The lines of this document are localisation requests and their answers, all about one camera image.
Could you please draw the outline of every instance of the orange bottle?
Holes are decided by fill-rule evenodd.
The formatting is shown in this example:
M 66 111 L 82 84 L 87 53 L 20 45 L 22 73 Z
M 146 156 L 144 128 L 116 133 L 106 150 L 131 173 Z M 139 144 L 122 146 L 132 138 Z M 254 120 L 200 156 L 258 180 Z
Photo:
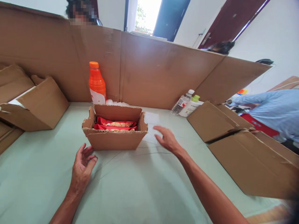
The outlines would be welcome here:
M 98 62 L 90 62 L 89 88 L 93 104 L 106 103 L 106 84 L 101 75 Z

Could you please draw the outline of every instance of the orange bottle cap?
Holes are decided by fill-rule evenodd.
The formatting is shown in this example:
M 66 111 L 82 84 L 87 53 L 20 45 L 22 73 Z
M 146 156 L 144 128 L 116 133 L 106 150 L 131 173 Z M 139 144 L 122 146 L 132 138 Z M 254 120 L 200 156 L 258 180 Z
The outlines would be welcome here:
M 93 69 L 98 69 L 99 68 L 99 63 L 98 62 L 90 62 L 89 66 Z

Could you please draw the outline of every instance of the person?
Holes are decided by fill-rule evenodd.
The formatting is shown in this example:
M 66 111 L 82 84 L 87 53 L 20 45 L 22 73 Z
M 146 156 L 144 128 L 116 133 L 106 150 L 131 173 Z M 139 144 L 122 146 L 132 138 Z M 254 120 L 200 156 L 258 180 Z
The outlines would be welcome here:
M 218 54 L 224 54 L 228 55 L 230 53 L 230 50 L 234 47 L 235 42 L 221 42 L 221 43 L 216 43 L 210 46 L 207 51 L 215 52 Z
M 73 25 L 103 26 L 90 0 L 67 0 L 66 14 Z
M 282 142 L 285 147 L 299 155 L 298 89 L 243 95 L 232 100 L 231 106 L 238 105 L 252 109 L 241 117 L 252 123 L 256 130 Z
M 154 129 L 163 135 L 163 137 L 155 135 L 161 146 L 172 152 L 181 162 L 212 222 L 214 224 L 248 223 L 220 188 L 193 161 L 187 151 L 179 145 L 173 133 L 161 126 L 155 126 Z M 95 155 L 90 156 L 92 147 L 84 149 L 85 147 L 86 144 L 83 144 L 76 154 L 69 191 L 50 224 L 69 224 L 72 222 L 80 199 L 89 182 L 91 171 L 97 162 Z

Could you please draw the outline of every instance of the door handle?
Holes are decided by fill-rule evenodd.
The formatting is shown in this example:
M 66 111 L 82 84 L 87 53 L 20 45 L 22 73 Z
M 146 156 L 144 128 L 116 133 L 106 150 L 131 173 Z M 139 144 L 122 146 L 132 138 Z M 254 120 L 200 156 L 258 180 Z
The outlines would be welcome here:
M 210 35 L 211 35 L 211 33 L 208 33 L 208 34 L 206 35 L 206 38 L 203 40 L 202 45 L 204 45 L 208 39 L 211 39 L 211 38 L 212 38 L 212 37 L 210 37 Z

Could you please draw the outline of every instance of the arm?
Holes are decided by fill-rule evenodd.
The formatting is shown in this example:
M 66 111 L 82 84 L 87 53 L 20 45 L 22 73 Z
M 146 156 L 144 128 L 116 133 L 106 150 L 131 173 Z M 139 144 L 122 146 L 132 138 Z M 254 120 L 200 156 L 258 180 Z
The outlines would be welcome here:
M 91 172 L 97 162 L 91 146 L 86 147 L 84 143 L 76 154 L 72 180 L 65 199 L 50 221 L 50 224 L 71 224 L 75 212 L 79 206 L 86 186 L 90 180 Z
M 275 96 L 278 94 L 277 91 L 274 92 L 266 92 L 266 93 L 261 93 L 261 94 L 256 94 L 256 95 L 243 95 L 239 96 L 237 98 L 234 98 L 232 101 L 231 106 L 238 106 L 238 105 L 244 105 L 244 104 L 254 104 L 258 103 L 261 104 L 265 101 L 267 101 L 270 97 Z
M 179 143 L 173 133 L 163 127 L 155 126 L 163 134 L 163 138 L 155 135 L 158 142 L 172 152 L 183 165 L 193 188 L 214 224 L 248 223 L 240 211 L 226 197 L 220 188 L 202 171 Z

